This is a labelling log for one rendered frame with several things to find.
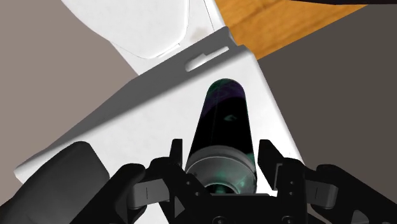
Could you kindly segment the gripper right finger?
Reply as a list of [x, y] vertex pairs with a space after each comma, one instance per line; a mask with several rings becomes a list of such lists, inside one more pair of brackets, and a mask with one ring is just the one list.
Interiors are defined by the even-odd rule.
[[277, 191], [282, 224], [311, 224], [311, 207], [331, 224], [397, 224], [397, 204], [342, 168], [321, 164], [312, 170], [260, 140], [258, 165]]

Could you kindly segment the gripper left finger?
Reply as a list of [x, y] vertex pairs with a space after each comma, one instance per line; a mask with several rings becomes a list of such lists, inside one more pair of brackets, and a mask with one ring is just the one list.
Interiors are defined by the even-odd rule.
[[75, 142], [45, 162], [0, 206], [0, 224], [134, 224], [146, 207], [128, 204], [146, 174], [125, 164], [110, 176], [90, 144]]

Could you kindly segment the dark bottle with grey cap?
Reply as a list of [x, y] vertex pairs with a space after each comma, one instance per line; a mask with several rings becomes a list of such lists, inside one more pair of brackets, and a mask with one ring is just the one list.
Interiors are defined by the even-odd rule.
[[256, 163], [243, 87], [231, 79], [208, 89], [185, 172], [210, 193], [255, 193]]

